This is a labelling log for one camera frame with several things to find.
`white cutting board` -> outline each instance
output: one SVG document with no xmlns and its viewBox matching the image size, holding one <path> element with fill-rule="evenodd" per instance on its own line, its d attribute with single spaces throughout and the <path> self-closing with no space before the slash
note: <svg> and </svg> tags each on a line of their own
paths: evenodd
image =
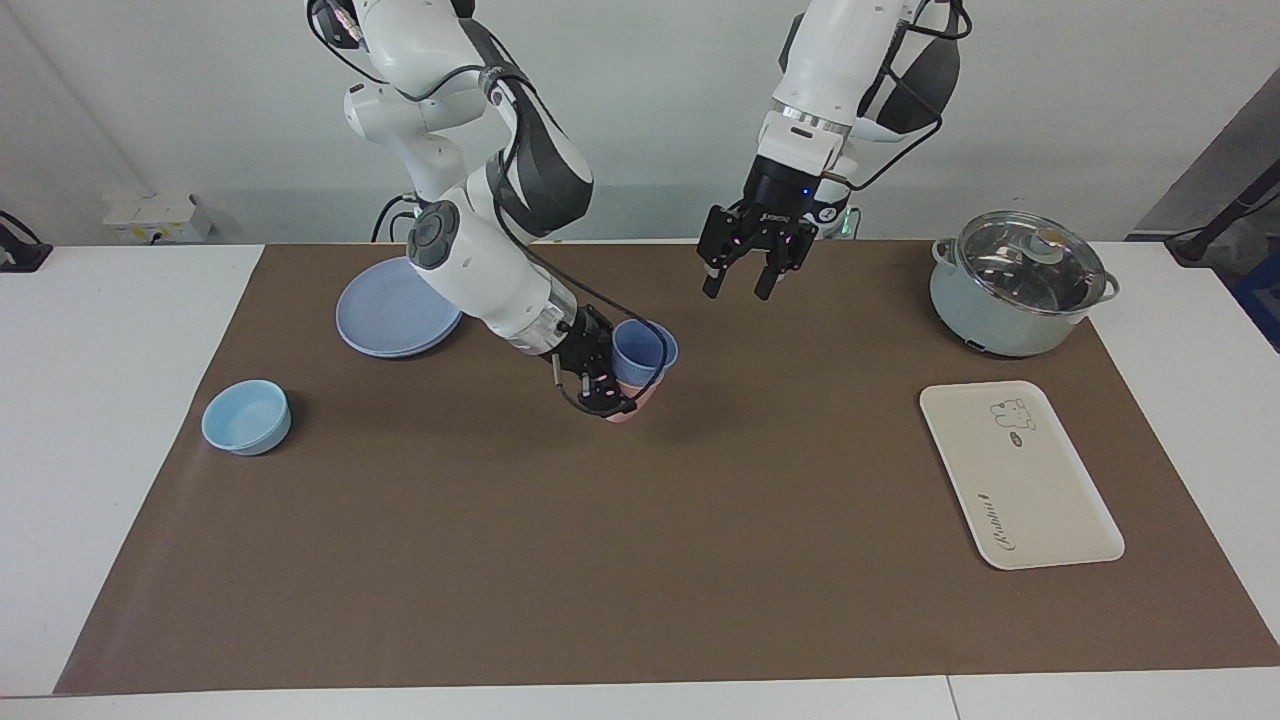
<svg viewBox="0 0 1280 720">
<path fill-rule="evenodd" d="M 1014 380 L 920 393 L 978 552 L 1001 570 L 1107 562 L 1124 537 L 1041 388 Z"/>
</svg>

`cooking pot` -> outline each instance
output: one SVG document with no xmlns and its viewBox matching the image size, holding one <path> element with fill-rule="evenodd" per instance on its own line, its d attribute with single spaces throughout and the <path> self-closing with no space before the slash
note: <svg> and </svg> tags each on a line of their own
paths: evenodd
<svg viewBox="0 0 1280 720">
<path fill-rule="evenodd" d="M 965 345 L 1028 357 L 1057 347 L 1100 302 L 1120 293 L 1087 242 L 1062 225 L 1002 210 L 933 243 L 929 295 Z"/>
</svg>

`pot lid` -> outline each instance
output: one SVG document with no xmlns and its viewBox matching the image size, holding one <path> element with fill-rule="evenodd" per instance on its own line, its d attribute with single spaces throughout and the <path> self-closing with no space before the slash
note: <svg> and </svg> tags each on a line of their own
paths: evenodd
<svg viewBox="0 0 1280 720">
<path fill-rule="evenodd" d="M 1102 260 L 1062 225 L 1015 210 L 974 218 L 956 241 L 961 266 L 987 291 L 1042 314 L 1075 313 L 1106 292 Z"/>
</svg>

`pot handle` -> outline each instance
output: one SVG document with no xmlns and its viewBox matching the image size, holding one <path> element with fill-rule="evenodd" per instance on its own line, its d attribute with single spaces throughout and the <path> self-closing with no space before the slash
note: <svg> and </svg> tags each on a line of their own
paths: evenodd
<svg viewBox="0 0 1280 720">
<path fill-rule="evenodd" d="M 1105 274 L 1107 277 L 1107 286 L 1111 290 L 1111 293 L 1108 295 L 1108 293 L 1103 292 L 1102 297 L 1098 299 L 1098 302 L 1106 302 L 1107 300 L 1115 300 L 1116 296 L 1120 295 L 1120 281 L 1117 281 L 1116 277 L 1112 275 L 1111 273 L 1103 272 L 1102 274 Z"/>
<path fill-rule="evenodd" d="M 942 240 L 936 240 L 931 243 L 933 249 L 933 261 L 938 265 L 951 265 L 956 266 L 955 260 L 951 259 L 955 255 L 956 238 L 945 237 Z"/>
</svg>

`cup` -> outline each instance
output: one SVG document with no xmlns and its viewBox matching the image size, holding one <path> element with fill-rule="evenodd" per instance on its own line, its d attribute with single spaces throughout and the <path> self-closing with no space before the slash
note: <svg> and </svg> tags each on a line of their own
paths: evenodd
<svg viewBox="0 0 1280 720">
<path fill-rule="evenodd" d="M 632 319 L 623 320 L 613 328 L 613 374 L 618 380 L 622 393 L 627 397 L 635 397 L 653 379 L 655 373 L 658 378 L 649 387 L 649 392 L 644 393 L 644 397 L 636 401 L 634 411 L 605 418 L 611 423 L 626 423 L 634 418 L 649 402 L 658 386 L 662 384 L 667 370 L 680 357 L 680 346 L 676 343 L 676 337 L 658 323 L 649 324 L 657 328 L 662 333 L 662 338 L 667 341 L 667 361 L 660 369 L 658 364 L 662 363 L 662 340 L 658 340 L 658 334 L 649 329 L 648 325 Z"/>
</svg>

